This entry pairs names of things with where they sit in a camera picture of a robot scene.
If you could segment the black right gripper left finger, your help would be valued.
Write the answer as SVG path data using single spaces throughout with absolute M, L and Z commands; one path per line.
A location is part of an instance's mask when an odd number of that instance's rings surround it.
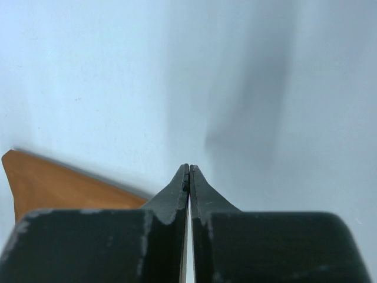
M 2 282 L 185 282 L 189 166 L 138 209 L 37 209 L 12 231 Z

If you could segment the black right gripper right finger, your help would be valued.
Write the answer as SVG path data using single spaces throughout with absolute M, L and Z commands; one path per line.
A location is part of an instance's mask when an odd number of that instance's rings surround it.
M 328 212 L 244 212 L 190 166 L 196 282 L 370 282 L 350 230 Z

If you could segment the orange-brown cloth napkin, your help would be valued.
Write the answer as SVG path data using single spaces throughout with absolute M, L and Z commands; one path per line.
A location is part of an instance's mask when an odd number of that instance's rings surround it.
M 116 186 L 16 150 L 2 156 L 15 221 L 35 209 L 135 209 L 147 200 Z

